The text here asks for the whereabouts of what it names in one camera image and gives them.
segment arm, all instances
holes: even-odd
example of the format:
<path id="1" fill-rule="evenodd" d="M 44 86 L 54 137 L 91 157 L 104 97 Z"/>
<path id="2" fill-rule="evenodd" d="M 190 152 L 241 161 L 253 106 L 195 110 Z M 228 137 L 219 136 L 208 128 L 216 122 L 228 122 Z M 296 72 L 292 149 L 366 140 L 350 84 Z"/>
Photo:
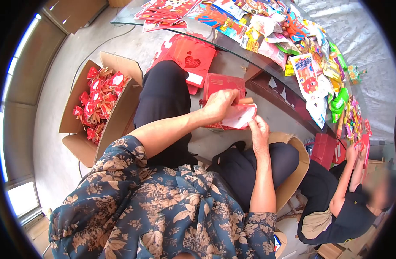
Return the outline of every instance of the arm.
<path id="1" fill-rule="evenodd" d="M 345 194 L 348 188 L 349 179 L 351 179 L 353 165 L 355 164 L 355 160 L 360 148 L 361 147 L 359 145 L 356 146 L 356 148 L 355 145 L 350 145 L 350 147 L 346 150 L 346 166 L 339 179 L 336 192 L 329 203 L 329 210 L 333 215 L 335 215 L 335 217 L 338 217 L 339 212 L 342 209 L 342 205 L 345 202 Z"/>
<path id="2" fill-rule="evenodd" d="M 365 162 L 365 156 L 366 156 L 366 147 L 364 147 L 364 149 L 361 151 L 359 158 L 356 161 L 356 166 L 352 173 L 351 184 L 349 185 L 350 192 L 355 192 L 356 188 L 361 183 L 362 168 Z"/>
<path id="3" fill-rule="evenodd" d="M 276 213 L 276 193 L 273 186 L 270 153 L 268 150 L 267 123 L 256 116 L 249 122 L 253 136 L 253 149 L 257 159 L 256 182 L 250 200 L 250 212 Z"/>
<path id="4" fill-rule="evenodd" d="M 194 129 L 222 121 L 228 107 L 238 100 L 238 90 L 221 90 L 210 96 L 203 109 L 148 123 L 129 135 L 136 137 L 143 144 L 147 158 L 151 158 Z"/>

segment navy floral blouse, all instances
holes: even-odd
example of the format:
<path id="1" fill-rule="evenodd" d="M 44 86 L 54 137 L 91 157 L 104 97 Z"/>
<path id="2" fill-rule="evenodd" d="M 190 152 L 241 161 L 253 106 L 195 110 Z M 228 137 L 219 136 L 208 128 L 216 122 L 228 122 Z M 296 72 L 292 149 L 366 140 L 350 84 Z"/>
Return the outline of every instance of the navy floral blouse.
<path id="1" fill-rule="evenodd" d="M 50 216 L 56 258 L 275 258 L 275 213 L 248 213 L 189 164 L 147 167 L 133 136 L 113 142 Z"/>

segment gray floor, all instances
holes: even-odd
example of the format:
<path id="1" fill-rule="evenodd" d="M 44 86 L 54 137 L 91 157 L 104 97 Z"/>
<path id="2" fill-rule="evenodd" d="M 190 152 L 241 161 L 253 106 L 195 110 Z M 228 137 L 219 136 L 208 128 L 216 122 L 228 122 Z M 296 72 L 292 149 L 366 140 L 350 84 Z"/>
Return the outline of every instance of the gray floor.
<path id="1" fill-rule="evenodd" d="M 45 80 L 35 120 L 33 154 L 35 181 L 43 208 L 54 210 L 81 180 L 78 160 L 61 142 L 66 134 L 58 133 L 58 128 L 70 94 L 71 82 L 80 63 L 99 44 L 129 31 L 133 27 L 132 25 L 115 27 L 110 24 L 109 22 L 116 12 L 116 8 L 109 7 L 90 26 L 79 29 L 75 35 L 69 35 L 53 61 Z M 142 28 L 137 26 L 132 32 L 103 44 L 89 56 L 89 59 L 101 64 L 98 54 L 100 51 L 107 51 L 137 60 L 142 70 L 146 71 L 163 41 L 169 40 L 173 35 L 173 32 L 164 30 L 142 33 Z M 210 72 L 243 77 L 244 71 L 241 66 L 247 65 L 247 62 L 235 55 L 221 52 L 214 59 Z M 247 96 L 253 97 L 258 106 L 257 113 L 267 121 L 271 131 L 294 133 L 301 140 L 312 137 L 312 134 L 303 126 L 273 104 L 251 91 L 248 91 Z M 191 96 L 191 110 L 198 109 L 198 100 L 201 97 L 202 92 L 201 95 Z M 250 147 L 251 132 L 216 133 L 207 128 L 199 128 L 193 132 L 189 149 L 192 153 L 211 159 L 212 156 L 222 152 L 237 140 L 245 140 L 247 147 Z M 83 175 L 89 171 L 82 164 L 80 168 Z M 284 215 L 289 211 L 290 208 L 286 206 L 279 212 L 279 215 Z M 299 240 L 293 241 L 296 222 L 295 220 L 292 222 L 292 220 L 280 222 L 280 230 L 288 236 L 289 241 L 291 239 L 289 247 L 286 248 L 282 256 L 296 251 L 296 248 L 301 244 Z M 303 244 L 301 247 L 297 249 L 295 256 L 306 249 Z"/>

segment red heart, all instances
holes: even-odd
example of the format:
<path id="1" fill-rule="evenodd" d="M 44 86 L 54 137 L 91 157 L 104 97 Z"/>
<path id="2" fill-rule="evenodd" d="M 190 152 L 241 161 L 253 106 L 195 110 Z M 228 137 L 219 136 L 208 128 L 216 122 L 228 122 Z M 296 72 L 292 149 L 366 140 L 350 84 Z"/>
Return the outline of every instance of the red heart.
<path id="1" fill-rule="evenodd" d="M 199 65 L 201 65 L 201 60 L 193 59 L 191 56 L 185 58 L 185 68 L 197 68 Z"/>

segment electrical cable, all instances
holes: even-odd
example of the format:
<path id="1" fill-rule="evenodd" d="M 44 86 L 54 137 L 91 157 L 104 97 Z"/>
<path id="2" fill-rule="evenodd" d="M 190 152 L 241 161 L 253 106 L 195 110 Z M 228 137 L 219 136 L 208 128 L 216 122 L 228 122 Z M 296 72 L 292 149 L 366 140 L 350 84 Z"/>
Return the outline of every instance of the electrical cable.
<path id="1" fill-rule="evenodd" d="M 111 41 L 112 39 L 116 39 L 117 37 L 120 37 L 120 36 L 123 36 L 123 35 L 128 34 L 129 32 L 133 31 L 133 29 L 134 29 L 135 27 L 136 27 L 136 25 L 133 25 L 133 27 L 132 27 L 130 30 L 128 30 L 127 32 L 125 32 L 124 34 L 120 34 L 120 35 L 118 35 L 118 36 L 114 36 L 113 38 L 110 38 L 110 39 L 108 39 L 107 41 L 103 42 L 102 44 L 98 45 L 95 49 L 93 49 L 92 52 L 90 52 L 90 54 L 87 55 L 87 57 L 85 57 L 85 58 L 83 59 L 83 61 L 80 63 L 79 67 L 77 68 L 76 73 L 74 74 L 73 82 L 71 83 L 71 87 L 70 87 L 70 94 L 71 94 L 71 91 L 73 90 L 73 85 L 74 85 L 74 81 L 76 80 L 77 73 L 78 73 L 78 71 L 80 70 L 81 65 L 83 65 L 83 63 L 86 61 L 86 59 L 88 59 L 89 56 L 90 56 L 91 54 L 93 54 L 93 52 L 95 52 L 100 46 L 102 46 L 102 45 L 105 44 L 106 42 Z M 80 177 L 81 177 L 81 179 L 83 179 L 83 175 L 81 174 L 81 169 L 80 169 L 80 160 L 79 160 L 79 172 L 80 172 Z"/>

